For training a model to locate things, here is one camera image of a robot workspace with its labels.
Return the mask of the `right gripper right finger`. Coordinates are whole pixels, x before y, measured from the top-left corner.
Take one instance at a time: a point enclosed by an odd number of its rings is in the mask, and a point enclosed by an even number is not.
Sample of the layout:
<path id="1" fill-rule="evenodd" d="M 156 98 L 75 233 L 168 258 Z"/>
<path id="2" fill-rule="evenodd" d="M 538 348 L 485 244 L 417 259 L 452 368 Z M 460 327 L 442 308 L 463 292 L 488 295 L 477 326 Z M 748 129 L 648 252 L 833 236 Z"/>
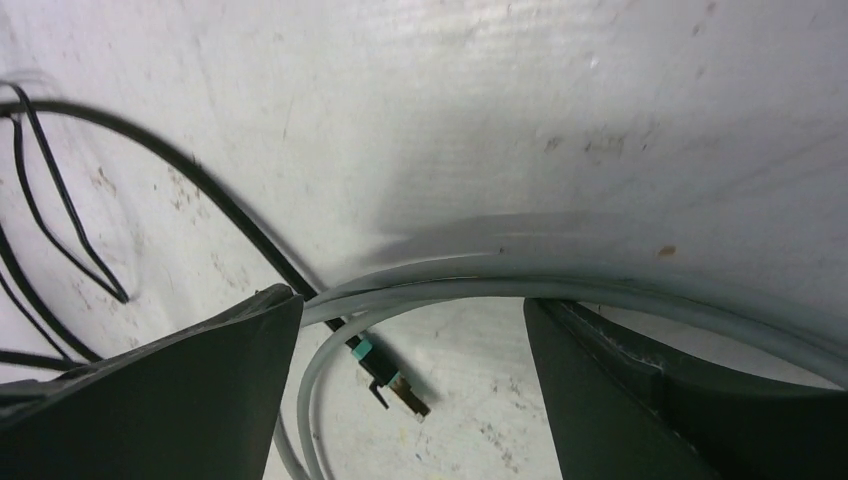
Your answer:
<path id="1" fill-rule="evenodd" d="M 843 479 L 847 395 L 720 366 L 572 301 L 525 325 L 566 479 Z"/>

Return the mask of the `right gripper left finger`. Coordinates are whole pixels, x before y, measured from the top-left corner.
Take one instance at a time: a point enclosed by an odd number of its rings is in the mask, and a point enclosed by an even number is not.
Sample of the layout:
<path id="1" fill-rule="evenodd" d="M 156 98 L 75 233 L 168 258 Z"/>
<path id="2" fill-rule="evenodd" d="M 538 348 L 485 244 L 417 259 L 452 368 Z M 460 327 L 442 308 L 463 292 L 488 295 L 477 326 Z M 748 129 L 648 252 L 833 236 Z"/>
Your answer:
<path id="1" fill-rule="evenodd" d="M 1 387 L 5 479 L 259 479 L 304 301 L 276 284 L 50 381 Z"/>

